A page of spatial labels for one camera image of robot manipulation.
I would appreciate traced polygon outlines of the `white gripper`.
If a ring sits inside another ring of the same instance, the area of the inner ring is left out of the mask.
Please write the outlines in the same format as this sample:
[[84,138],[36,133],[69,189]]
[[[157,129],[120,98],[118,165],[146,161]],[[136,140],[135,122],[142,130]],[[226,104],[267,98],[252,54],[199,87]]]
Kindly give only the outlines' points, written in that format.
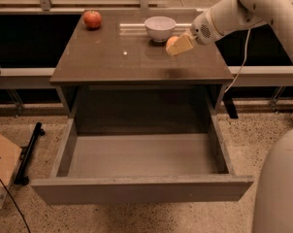
[[[222,38],[212,22],[212,13],[207,10],[199,14],[193,20],[190,31],[196,38],[196,42],[201,45],[214,43]],[[183,33],[179,38],[166,48],[166,52],[171,56],[192,50],[195,38],[189,33]]]

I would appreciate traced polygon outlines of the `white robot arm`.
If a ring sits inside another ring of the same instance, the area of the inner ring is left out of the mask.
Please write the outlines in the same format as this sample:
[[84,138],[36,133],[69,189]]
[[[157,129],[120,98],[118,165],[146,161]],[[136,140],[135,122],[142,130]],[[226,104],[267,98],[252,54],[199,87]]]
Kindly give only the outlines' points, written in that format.
[[[293,0],[222,0],[166,47],[170,55],[265,22],[293,63]],[[293,233],[293,129],[269,150],[260,173],[251,233]]]

